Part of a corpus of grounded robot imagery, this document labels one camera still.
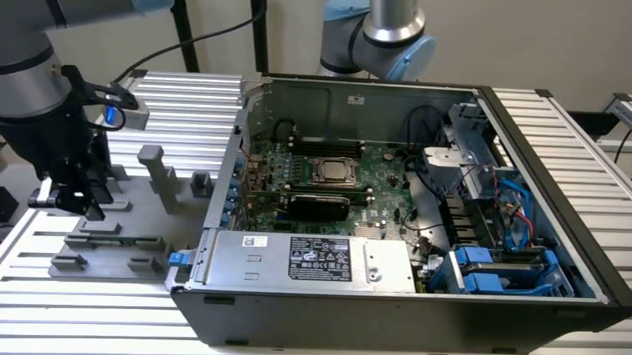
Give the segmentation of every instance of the blue cable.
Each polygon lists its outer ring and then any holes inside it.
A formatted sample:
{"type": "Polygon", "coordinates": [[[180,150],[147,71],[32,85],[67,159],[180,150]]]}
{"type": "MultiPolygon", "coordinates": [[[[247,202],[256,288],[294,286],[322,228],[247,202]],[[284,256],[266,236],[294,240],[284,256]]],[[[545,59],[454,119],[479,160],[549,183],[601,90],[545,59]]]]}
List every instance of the blue cable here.
{"type": "MultiPolygon", "coordinates": [[[[512,190],[516,190],[522,194],[522,196],[524,196],[524,216],[530,220],[532,219],[532,209],[530,209],[532,194],[529,193],[529,191],[522,189],[517,183],[514,183],[510,180],[498,179],[497,182],[498,182],[498,184],[505,185],[512,190]]],[[[524,233],[524,237],[520,239],[517,250],[521,250],[526,246],[526,243],[529,241],[529,227],[525,226],[525,228],[526,228],[526,231],[524,233]]]]}

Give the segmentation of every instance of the metal pole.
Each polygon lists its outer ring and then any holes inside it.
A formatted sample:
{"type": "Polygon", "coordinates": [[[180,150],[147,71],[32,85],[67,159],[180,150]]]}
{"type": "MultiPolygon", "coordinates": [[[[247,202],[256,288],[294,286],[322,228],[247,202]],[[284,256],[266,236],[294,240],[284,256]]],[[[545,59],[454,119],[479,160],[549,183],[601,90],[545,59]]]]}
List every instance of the metal pole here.
{"type": "Polygon", "coordinates": [[[415,37],[426,17],[418,0],[371,0],[365,19],[365,34],[378,42],[395,43],[415,37]]]}
{"type": "MultiPolygon", "coordinates": [[[[174,16],[174,22],[176,24],[178,39],[180,42],[192,39],[191,33],[191,22],[188,21],[187,13],[187,0],[176,0],[171,8],[171,14],[174,16]]],[[[190,44],[182,47],[182,56],[184,60],[184,66],[188,72],[199,72],[198,53],[195,51],[195,45],[190,44]]]]}
{"type": "MultiPolygon", "coordinates": [[[[267,6],[267,0],[250,0],[251,15],[267,6]]],[[[255,67],[258,72],[268,72],[267,65],[267,14],[252,24],[252,39],[255,40],[255,67]]]]}

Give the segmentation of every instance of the red cable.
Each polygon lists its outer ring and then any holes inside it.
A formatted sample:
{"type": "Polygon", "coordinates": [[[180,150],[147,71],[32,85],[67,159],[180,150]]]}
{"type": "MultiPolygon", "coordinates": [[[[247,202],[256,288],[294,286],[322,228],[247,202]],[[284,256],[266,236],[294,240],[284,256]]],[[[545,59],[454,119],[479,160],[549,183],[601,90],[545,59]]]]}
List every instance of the red cable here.
{"type": "Polygon", "coordinates": [[[532,238],[533,238],[533,223],[532,221],[521,214],[520,212],[514,213],[516,217],[518,217],[529,227],[529,245],[532,245],[532,238]]]}

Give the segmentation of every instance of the blue latch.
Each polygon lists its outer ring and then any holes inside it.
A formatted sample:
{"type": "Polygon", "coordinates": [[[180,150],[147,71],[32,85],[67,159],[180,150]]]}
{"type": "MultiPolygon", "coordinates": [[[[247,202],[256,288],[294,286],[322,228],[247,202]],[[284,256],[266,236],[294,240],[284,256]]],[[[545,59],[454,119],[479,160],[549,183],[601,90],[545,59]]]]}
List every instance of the blue latch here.
{"type": "Polygon", "coordinates": [[[493,263],[488,248],[466,246],[455,250],[455,261],[459,265],[469,263],[493,263]]]}
{"type": "Polygon", "coordinates": [[[184,253],[171,253],[168,256],[168,266],[178,266],[179,268],[188,265],[190,255],[184,253]]]}
{"type": "Polygon", "coordinates": [[[470,294],[502,294],[501,279],[494,274],[471,273],[465,278],[465,291],[470,294]]]}

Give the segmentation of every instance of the black cable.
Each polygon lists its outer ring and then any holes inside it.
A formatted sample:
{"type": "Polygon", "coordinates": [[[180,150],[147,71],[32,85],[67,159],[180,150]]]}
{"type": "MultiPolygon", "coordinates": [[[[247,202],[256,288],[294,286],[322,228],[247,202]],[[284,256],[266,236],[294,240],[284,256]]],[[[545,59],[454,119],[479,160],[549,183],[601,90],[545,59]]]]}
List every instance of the black cable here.
{"type": "Polygon", "coordinates": [[[121,81],[125,76],[137,68],[140,67],[147,61],[151,61],[153,58],[156,58],[159,55],[163,55],[165,54],[167,52],[171,52],[172,50],[176,50],[178,48],[180,47],[184,47],[187,46],[188,44],[194,44],[196,41],[202,41],[203,39],[208,39],[211,37],[216,37],[219,35],[223,35],[226,33],[230,33],[238,29],[240,29],[242,27],[246,27],[248,26],[251,23],[256,22],[262,17],[263,17],[263,14],[266,13],[267,11],[267,1],[262,0],[262,5],[260,5],[260,8],[259,8],[259,12],[256,13],[256,15],[250,18],[247,21],[242,22],[240,24],[230,27],[230,28],[226,28],[224,30],[220,30],[218,32],[212,32],[212,33],[207,33],[206,35],[202,35],[199,37],[195,37],[192,39],[190,39],[188,41],[184,41],[184,42],[180,42],[178,44],[174,44],[171,47],[167,47],[164,48],[163,50],[159,50],[157,52],[149,54],[148,56],[145,56],[143,59],[140,59],[139,61],[136,61],[132,65],[129,65],[129,67],[120,73],[120,75],[116,77],[116,79],[113,80],[113,82],[119,82],[121,81]]]}
{"type": "Polygon", "coordinates": [[[93,124],[89,121],[84,121],[85,125],[88,125],[89,128],[99,129],[100,131],[105,131],[105,132],[117,132],[119,130],[121,130],[124,128],[124,126],[127,124],[127,114],[125,114],[125,112],[123,111],[123,109],[120,108],[119,105],[109,105],[109,107],[113,107],[120,112],[120,118],[123,120],[120,125],[116,126],[116,127],[108,127],[108,126],[103,126],[100,124],[93,124]]]}
{"type": "Polygon", "coordinates": [[[621,151],[622,151],[622,146],[625,146],[625,141],[628,140],[628,137],[630,136],[630,133],[632,133],[632,129],[628,131],[628,133],[625,134],[625,137],[622,137],[622,140],[621,140],[621,144],[618,145],[618,149],[616,150],[616,155],[614,155],[614,164],[618,160],[618,156],[621,155],[621,151]]]}
{"type": "Polygon", "coordinates": [[[280,124],[283,123],[288,123],[288,124],[292,124],[292,126],[295,125],[294,123],[294,120],[291,118],[280,118],[275,123],[274,123],[274,127],[272,127],[272,135],[270,137],[270,140],[274,142],[276,141],[276,131],[278,131],[278,127],[280,126],[280,124]]]}
{"type": "Polygon", "coordinates": [[[419,156],[417,156],[417,158],[414,159],[414,173],[417,175],[417,178],[421,180],[423,186],[426,187],[426,189],[433,193],[434,197],[441,201],[441,194],[437,192],[437,190],[430,186],[430,184],[426,182],[426,179],[423,179],[422,177],[422,173],[419,172],[419,168],[418,168],[418,159],[419,159],[419,156]]]}
{"type": "Polygon", "coordinates": [[[437,142],[437,139],[441,136],[441,131],[443,129],[443,114],[441,113],[441,111],[438,110],[437,107],[434,107],[433,105],[421,105],[421,106],[417,106],[415,108],[413,108],[409,111],[407,115],[406,115],[406,148],[410,147],[410,131],[411,131],[410,122],[413,121],[414,113],[421,109],[431,109],[438,114],[439,128],[437,130],[437,136],[434,137],[434,143],[437,142]]]}
{"type": "Polygon", "coordinates": [[[403,216],[403,219],[402,219],[402,226],[405,226],[407,229],[410,229],[411,231],[426,231],[429,229],[433,229],[433,228],[437,228],[437,227],[442,227],[443,226],[443,223],[438,223],[438,224],[434,224],[431,225],[430,227],[423,227],[423,228],[414,228],[414,227],[410,227],[407,225],[407,218],[410,217],[413,211],[415,209],[411,209],[407,213],[406,213],[406,216],[403,216]]]}

